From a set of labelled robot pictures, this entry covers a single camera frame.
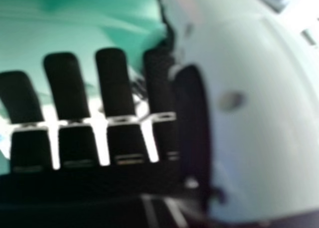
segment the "white casing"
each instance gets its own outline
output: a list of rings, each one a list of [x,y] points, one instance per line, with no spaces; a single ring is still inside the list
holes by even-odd
[[[319,63],[259,0],[161,0],[176,66],[198,67],[212,137],[209,216],[267,221],[319,210]],[[238,109],[219,106],[244,94]]]

